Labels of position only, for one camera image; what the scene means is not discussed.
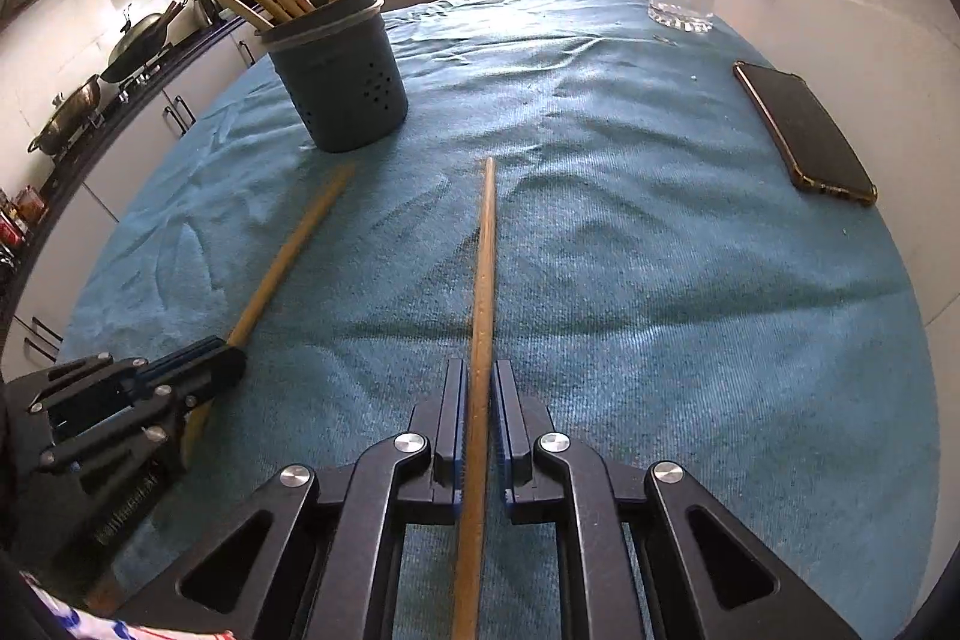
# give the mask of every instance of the white wall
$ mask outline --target white wall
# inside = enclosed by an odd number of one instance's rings
[[[716,12],[843,129],[917,293],[942,450],[925,598],[960,539],[960,20],[949,0],[716,0]]]
[[[45,126],[53,97],[70,95],[104,71],[120,41],[122,10],[133,23],[162,12],[174,0],[39,0],[0,31],[0,188],[8,196],[28,183],[39,187],[53,165],[27,145]],[[168,41],[195,30],[189,6],[171,23]]]

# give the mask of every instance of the black phone screen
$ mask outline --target black phone screen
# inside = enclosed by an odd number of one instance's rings
[[[802,78],[747,63],[735,64],[734,70],[770,126],[781,154],[785,145],[803,175],[861,199],[875,199],[870,176]]]

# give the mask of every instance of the gray utensil holder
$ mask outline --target gray utensil holder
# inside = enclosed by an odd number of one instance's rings
[[[347,152],[407,116],[383,0],[337,0],[264,31],[260,39],[315,145]]]

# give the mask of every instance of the frying pan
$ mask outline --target frying pan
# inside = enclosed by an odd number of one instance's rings
[[[133,26],[127,20],[122,29],[125,31],[124,37],[110,52],[109,66],[104,69],[101,79],[104,82],[120,82],[160,52],[167,42],[167,26],[181,13],[186,2],[171,1],[162,15],[154,12]]]

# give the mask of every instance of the kettle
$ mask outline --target kettle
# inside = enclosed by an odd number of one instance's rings
[[[222,10],[215,0],[193,0],[193,17],[200,28],[210,28],[219,23]]]

